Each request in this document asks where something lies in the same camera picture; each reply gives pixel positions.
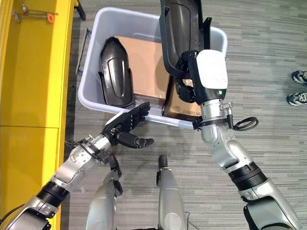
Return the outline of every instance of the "cable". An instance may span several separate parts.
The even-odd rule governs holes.
[[[189,220],[189,217],[190,217],[191,213],[190,213],[190,212],[185,212],[185,213],[188,214],[188,216],[187,216],[187,230],[189,230],[189,224],[192,225],[192,226],[193,226],[194,228],[196,228],[197,230],[200,230],[195,224],[193,224],[193,223]]]
[[[255,116],[248,117],[242,121],[239,121],[234,126],[234,130],[236,131],[247,131],[252,128],[255,128],[259,124],[259,120]]]
[[[10,214],[12,214],[14,211],[20,209],[22,206],[24,206],[24,204],[19,205],[19,206],[16,207],[16,208],[13,208],[11,211],[9,211],[7,214],[5,214],[5,215],[3,216],[3,218],[0,219],[0,225],[2,224],[2,222],[3,222]]]

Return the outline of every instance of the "plastic storage bin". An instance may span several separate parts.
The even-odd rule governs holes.
[[[78,97],[81,104],[89,109],[116,114],[127,109],[105,104],[98,75],[101,68],[100,52],[105,40],[111,36],[161,42],[159,16],[107,7],[101,9],[95,17]],[[211,27],[211,49],[226,54],[227,36],[221,29]],[[158,108],[151,108],[146,120],[193,129],[191,122],[162,116]]]

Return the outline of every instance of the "cardboard box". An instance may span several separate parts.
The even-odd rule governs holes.
[[[117,38],[128,53],[135,101],[150,101],[151,106],[162,107],[169,74],[164,68],[161,43],[122,36]]]
[[[183,80],[183,82],[186,85],[193,86],[192,80]],[[194,121],[196,117],[201,116],[201,107],[196,102],[187,103],[179,98],[174,79],[171,79],[169,84],[168,99],[165,103],[163,116],[187,121]]]

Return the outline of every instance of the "metal connector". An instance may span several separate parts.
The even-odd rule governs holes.
[[[220,110],[223,111],[223,110],[226,110],[226,109],[230,109],[232,107],[234,107],[234,103],[233,102],[228,102],[226,104],[220,105]]]

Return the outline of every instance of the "shoe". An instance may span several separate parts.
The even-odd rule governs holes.
[[[307,71],[297,70],[291,74],[292,79],[300,84],[307,84]]]
[[[290,105],[298,106],[307,104],[307,92],[296,92],[288,95],[287,101]]]

